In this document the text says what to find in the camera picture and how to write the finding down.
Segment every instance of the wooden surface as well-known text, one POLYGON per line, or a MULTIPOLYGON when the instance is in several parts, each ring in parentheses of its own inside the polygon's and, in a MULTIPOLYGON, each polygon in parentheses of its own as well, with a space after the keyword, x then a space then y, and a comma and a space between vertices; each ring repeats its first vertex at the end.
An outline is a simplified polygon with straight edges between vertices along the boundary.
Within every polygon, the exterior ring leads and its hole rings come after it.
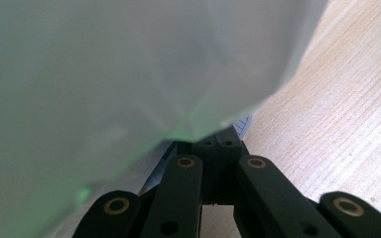
MULTIPOLYGON (((295 78, 254 113, 245 142, 307 197, 342 190, 381 211, 381 0, 330 1, 295 78)), ((205 206, 201 237, 239 237, 205 206)))

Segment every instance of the metal screw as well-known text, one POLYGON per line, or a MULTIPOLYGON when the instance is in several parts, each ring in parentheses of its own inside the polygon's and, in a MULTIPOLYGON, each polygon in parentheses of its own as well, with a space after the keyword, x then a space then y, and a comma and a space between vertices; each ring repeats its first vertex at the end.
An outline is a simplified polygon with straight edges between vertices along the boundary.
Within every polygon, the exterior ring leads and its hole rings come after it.
POLYGON ((128 200, 128 198, 125 198, 125 197, 115 197, 115 198, 108 200, 104 204, 104 212, 106 212, 107 215, 119 215, 119 214, 125 212, 128 208, 129 208, 129 200, 128 200), (122 205, 122 207, 120 207, 118 209, 113 209, 111 207, 111 205, 113 204, 113 202, 116 202, 116 201, 122 202, 123 205, 122 205))
POLYGON ((191 158, 180 158, 180 159, 178 159, 176 164, 180 168, 187 169, 187 168, 190 168, 194 165, 194 160, 191 158))
POLYGON ((258 158, 251 158, 247 161, 247 164, 250 167, 256 168, 256 169, 262 169, 267 166, 267 163, 265 163, 263 160, 258 158))
POLYGON ((364 209, 356 202, 344 198, 338 197, 333 200, 333 205, 341 212, 350 216, 362 216, 364 214, 364 209))

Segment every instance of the wood grain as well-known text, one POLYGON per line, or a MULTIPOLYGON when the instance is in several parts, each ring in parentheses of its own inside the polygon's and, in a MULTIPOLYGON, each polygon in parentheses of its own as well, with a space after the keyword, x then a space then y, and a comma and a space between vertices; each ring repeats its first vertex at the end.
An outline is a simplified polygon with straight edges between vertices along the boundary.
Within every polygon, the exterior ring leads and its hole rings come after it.
MULTIPOLYGON (((305 196, 341 190, 381 211, 381 0, 329 2, 294 79, 254 113, 245 142, 305 196)), ((201 237, 235 229, 230 207, 204 208, 201 237)))

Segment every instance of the plastic sheet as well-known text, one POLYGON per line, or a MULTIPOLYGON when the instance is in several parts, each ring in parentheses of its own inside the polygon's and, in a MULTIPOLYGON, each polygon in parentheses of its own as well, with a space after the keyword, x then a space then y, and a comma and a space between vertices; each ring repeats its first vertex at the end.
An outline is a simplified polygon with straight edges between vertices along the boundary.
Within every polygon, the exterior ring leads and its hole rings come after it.
POLYGON ((293 76, 323 7, 0 1, 0 237, 41 236, 161 140, 249 114, 293 76))

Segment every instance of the screw hole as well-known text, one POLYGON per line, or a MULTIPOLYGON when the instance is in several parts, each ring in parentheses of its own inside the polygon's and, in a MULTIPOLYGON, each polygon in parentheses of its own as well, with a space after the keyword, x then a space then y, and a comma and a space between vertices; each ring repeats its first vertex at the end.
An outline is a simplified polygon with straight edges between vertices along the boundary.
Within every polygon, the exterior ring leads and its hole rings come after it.
POLYGON ((160 232, 163 235, 171 236, 178 232, 179 225, 175 221, 166 221, 160 226, 160 232))
POLYGON ((308 235, 308 236, 318 236, 319 235, 318 229, 314 225, 312 225, 308 222, 302 222, 302 223, 300 223, 300 226, 302 228, 302 232, 305 235, 308 235))

